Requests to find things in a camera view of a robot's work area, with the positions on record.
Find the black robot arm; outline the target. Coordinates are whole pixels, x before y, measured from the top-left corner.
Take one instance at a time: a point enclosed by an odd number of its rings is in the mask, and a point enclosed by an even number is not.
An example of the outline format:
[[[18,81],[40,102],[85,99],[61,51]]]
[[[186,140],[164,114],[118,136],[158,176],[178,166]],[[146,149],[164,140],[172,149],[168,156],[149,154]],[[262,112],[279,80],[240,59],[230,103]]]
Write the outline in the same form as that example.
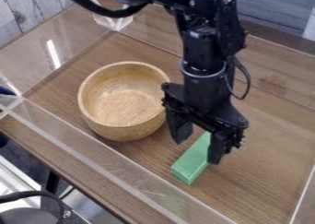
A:
[[[162,105],[172,139],[181,143],[201,127],[210,133],[205,158],[220,162],[244,142],[248,121],[232,105],[234,71],[244,70],[236,53],[244,48],[245,31],[236,0],[117,0],[130,6],[161,5],[176,20],[181,36],[182,82],[164,83]]]

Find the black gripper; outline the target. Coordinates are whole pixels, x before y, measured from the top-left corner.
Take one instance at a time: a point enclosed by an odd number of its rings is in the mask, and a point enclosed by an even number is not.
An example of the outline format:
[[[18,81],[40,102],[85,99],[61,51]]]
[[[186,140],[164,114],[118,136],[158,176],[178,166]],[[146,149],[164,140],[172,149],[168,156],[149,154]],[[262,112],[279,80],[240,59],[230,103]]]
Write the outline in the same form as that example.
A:
[[[182,72],[184,83],[165,82],[162,106],[169,134],[180,144],[193,133],[193,125],[210,133],[208,162],[220,163],[233,147],[244,142],[248,121],[230,103],[230,98],[241,100],[232,90],[234,70],[221,69],[213,74]]]

